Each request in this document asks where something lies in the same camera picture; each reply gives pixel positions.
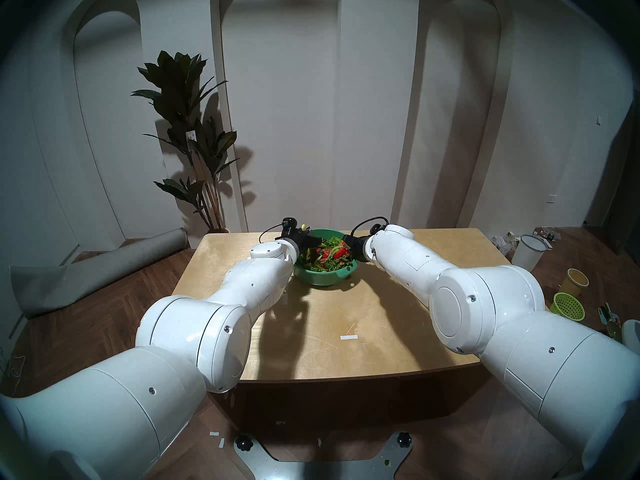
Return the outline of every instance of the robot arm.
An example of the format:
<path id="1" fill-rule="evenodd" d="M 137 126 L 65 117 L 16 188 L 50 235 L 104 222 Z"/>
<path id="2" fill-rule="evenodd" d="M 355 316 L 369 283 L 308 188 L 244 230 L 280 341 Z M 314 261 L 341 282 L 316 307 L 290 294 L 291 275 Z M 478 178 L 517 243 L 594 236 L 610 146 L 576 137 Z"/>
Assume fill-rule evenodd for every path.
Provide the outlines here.
<path id="1" fill-rule="evenodd" d="M 154 303 L 135 348 L 29 397 L 0 395 L 11 428 L 69 478 L 141 478 L 206 391 L 236 385 L 255 321 L 280 299 L 299 251 L 320 241 L 285 219 L 282 235 L 256 244 L 208 299 L 169 296 Z"/>
<path id="2" fill-rule="evenodd" d="M 640 399 L 640 356 L 546 311 L 540 285 L 522 268 L 458 268 L 397 225 L 359 242 L 366 261 L 429 308 L 445 346 L 477 355 L 542 426 L 582 454 L 586 469 L 593 465 Z"/>
<path id="3" fill-rule="evenodd" d="M 282 295 L 308 231 L 283 221 L 256 244 L 208 299 L 169 296 L 146 312 L 136 347 L 29 397 L 0 396 L 19 437 L 48 461 L 71 461 L 87 478 L 140 478 L 188 423 L 205 392 L 242 375 L 251 328 Z M 547 430 L 597 459 L 628 403 L 640 398 L 640 356 L 583 325 L 545 311 L 542 290 L 511 265 L 458 268 L 400 226 L 346 235 L 425 306 L 451 351 L 475 354 Z"/>

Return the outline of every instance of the yellow cup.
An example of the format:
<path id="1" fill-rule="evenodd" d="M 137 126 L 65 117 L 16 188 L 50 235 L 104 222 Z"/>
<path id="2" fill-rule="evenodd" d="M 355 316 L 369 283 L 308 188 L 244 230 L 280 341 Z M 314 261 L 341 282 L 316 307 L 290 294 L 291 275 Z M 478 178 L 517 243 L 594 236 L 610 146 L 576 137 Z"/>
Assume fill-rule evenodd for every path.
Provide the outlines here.
<path id="1" fill-rule="evenodd" d="M 566 271 L 566 277 L 564 277 L 564 281 L 562 282 L 558 292 L 567 293 L 572 295 L 574 298 L 577 298 L 580 296 L 583 289 L 588 286 L 589 279 L 583 272 L 576 270 L 575 268 L 569 268 L 569 270 Z"/>

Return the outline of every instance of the green strainer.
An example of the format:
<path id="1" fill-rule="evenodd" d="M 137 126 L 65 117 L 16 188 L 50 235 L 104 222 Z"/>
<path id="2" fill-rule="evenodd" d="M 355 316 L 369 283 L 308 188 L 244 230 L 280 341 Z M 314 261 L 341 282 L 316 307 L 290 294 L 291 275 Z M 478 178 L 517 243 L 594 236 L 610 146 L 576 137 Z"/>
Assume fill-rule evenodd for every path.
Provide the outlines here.
<path id="1" fill-rule="evenodd" d="M 551 311 L 573 321 L 580 321 L 584 318 L 584 308 L 580 301 L 566 292 L 558 292 L 553 296 Z"/>

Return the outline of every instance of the parquet floor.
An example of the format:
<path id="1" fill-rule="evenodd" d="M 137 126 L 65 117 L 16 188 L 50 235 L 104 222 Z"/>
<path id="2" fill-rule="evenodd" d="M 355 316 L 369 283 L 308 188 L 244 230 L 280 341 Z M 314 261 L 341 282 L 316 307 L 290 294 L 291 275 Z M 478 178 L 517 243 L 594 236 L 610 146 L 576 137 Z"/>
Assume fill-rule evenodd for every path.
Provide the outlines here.
<path id="1" fill-rule="evenodd" d="M 560 232 L 562 239 L 533 272 L 545 295 L 552 296 L 567 268 L 574 267 L 591 282 L 580 299 L 587 310 L 587 325 L 604 327 L 596 309 L 605 300 L 621 318 L 640 318 L 640 268 L 629 258 L 615 255 L 587 230 Z M 29 321 L 14 351 L 16 356 L 26 356 L 16 397 L 38 392 L 132 347 L 140 318 L 153 302 L 171 294 L 192 255 L 190 250 L 175 253 L 72 306 Z M 5 392 L 14 384 L 5 381 Z M 348 460 L 371 457 L 394 430 L 407 430 L 415 445 L 396 479 L 547 479 L 572 457 L 492 377 L 446 417 L 337 427 L 313 439 L 301 438 L 291 432 L 294 429 L 283 426 L 257 435 L 279 460 Z M 209 431 L 220 435 L 210 436 Z M 251 479 L 253 475 L 233 450 L 235 436 L 231 424 L 207 398 L 148 478 Z M 218 447 L 220 437 L 226 439 L 223 448 Z"/>
<path id="2" fill-rule="evenodd" d="M 531 272 L 542 286 L 547 305 L 551 306 L 567 270 L 576 268 L 589 279 L 579 301 L 584 307 L 581 322 L 604 331 L 598 308 L 605 302 L 624 323 L 640 319 L 640 267 L 627 255 L 616 255 L 606 244 L 600 228 L 557 228 L 561 239 L 545 252 Z"/>

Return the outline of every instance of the table top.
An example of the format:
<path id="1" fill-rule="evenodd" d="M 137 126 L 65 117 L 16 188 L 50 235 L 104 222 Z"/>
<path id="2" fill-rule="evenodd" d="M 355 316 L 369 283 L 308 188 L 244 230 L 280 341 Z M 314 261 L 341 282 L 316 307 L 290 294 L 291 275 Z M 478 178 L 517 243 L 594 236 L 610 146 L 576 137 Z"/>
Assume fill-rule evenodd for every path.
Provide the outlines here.
<path id="1" fill-rule="evenodd" d="M 509 264 L 476 228 L 412 232 L 418 242 L 463 268 Z M 174 295 L 212 295 L 227 270 L 248 257 L 259 235 L 205 235 Z M 277 235 L 265 233 L 264 241 Z M 341 335 L 358 338 L 342 340 Z M 472 354 L 449 351 L 436 336 L 428 309 L 382 270 L 361 263 L 349 278 L 329 287 L 292 276 L 286 295 L 253 326 L 241 381 L 405 375 L 478 362 Z"/>

